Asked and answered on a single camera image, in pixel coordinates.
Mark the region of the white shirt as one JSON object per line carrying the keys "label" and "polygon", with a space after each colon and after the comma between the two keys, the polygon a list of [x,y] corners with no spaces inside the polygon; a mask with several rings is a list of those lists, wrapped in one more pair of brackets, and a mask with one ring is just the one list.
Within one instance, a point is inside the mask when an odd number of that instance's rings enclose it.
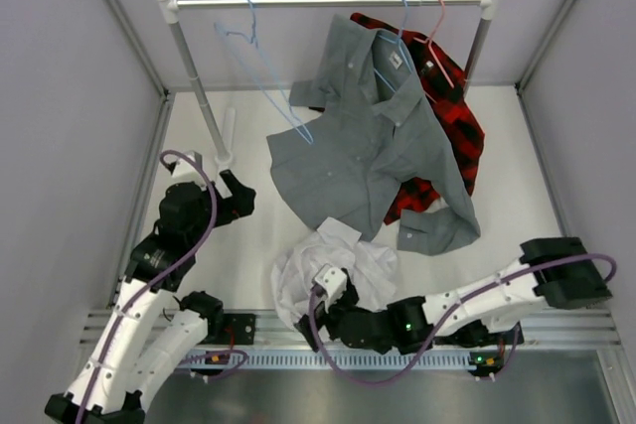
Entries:
{"label": "white shirt", "polygon": [[396,252],[363,241],[359,231],[328,217],[316,231],[273,261],[270,283],[274,309],[288,328],[307,313],[312,279],[326,265],[348,272],[359,304],[371,311],[382,309],[397,293]]}

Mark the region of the light blue hanger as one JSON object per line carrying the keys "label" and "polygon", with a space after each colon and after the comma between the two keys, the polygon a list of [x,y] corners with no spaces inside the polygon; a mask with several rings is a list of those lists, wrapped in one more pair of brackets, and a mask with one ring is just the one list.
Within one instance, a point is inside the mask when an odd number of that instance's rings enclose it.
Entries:
{"label": "light blue hanger", "polygon": [[[259,44],[259,38],[257,33],[257,17],[255,13],[255,6],[252,0],[244,0],[250,13],[251,23],[250,31],[246,33],[244,31],[229,30],[223,23],[215,23],[214,30],[218,38],[223,42],[224,46],[228,49],[232,57],[238,63],[242,71],[248,76],[251,82],[256,88],[265,96],[267,101],[276,109],[279,115],[287,122],[287,124],[294,130],[307,144],[314,144],[314,137],[311,131],[308,129],[306,123],[299,118],[294,112],[293,107],[289,101],[288,94],[282,88],[282,83],[279,80],[276,69],[271,64],[266,52],[261,48]],[[252,67],[241,53],[238,44],[234,41],[234,38],[241,39],[242,42],[248,46],[258,56],[260,63],[264,66],[265,72],[273,80],[273,89],[278,92],[282,101],[277,101],[269,93],[269,88],[263,81],[261,74]]]}

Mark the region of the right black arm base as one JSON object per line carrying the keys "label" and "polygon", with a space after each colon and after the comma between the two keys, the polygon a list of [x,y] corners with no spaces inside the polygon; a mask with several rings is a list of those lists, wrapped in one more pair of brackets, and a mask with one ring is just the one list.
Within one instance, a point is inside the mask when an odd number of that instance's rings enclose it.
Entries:
{"label": "right black arm base", "polygon": [[494,382],[509,365],[517,346],[524,342],[523,331],[517,323],[509,331],[489,332],[481,322],[473,322],[447,337],[433,340],[436,346],[453,346],[470,350],[469,374],[476,381]]}

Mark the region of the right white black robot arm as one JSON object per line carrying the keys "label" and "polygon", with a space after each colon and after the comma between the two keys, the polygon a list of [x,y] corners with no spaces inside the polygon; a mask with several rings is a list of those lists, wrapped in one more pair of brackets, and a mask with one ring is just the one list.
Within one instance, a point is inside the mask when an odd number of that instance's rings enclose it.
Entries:
{"label": "right white black robot arm", "polygon": [[492,276],[443,293],[408,297],[378,311],[359,305],[345,270],[325,267],[313,281],[317,305],[294,325],[313,351],[316,335],[351,349],[418,353],[435,344],[481,348],[505,343],[526,316],[546,308],[575,310],[612,293],[577,237],[535,238],[522,255]]}

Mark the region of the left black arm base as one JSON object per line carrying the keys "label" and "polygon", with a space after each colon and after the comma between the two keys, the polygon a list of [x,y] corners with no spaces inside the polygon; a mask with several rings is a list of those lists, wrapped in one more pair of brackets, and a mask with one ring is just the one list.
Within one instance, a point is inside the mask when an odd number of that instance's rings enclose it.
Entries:
{"label": "left black arm base", "polygon": [[255,336],[256,314],[225,313],[217,343],[228,346],[252,346]]}

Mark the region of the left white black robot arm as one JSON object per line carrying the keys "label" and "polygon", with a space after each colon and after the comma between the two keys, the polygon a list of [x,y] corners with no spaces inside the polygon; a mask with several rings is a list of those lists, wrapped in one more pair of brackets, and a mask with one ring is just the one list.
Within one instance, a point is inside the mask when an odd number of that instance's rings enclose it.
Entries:
{"label": "left white black robot arm", "polygon": [[196,291],[153,342],[147,341],[163,310],[176,301],[196,253],[216,225],[254,211],[256,192],[229,170],[220,178],[224,198],[204,180],[171,185],[152,231],[130,254],[119,296],[92,354],[69,388],[52,395],[46,415],[57,423],[141,423],[167,378],[199,343],[224,334],[221,300]]}

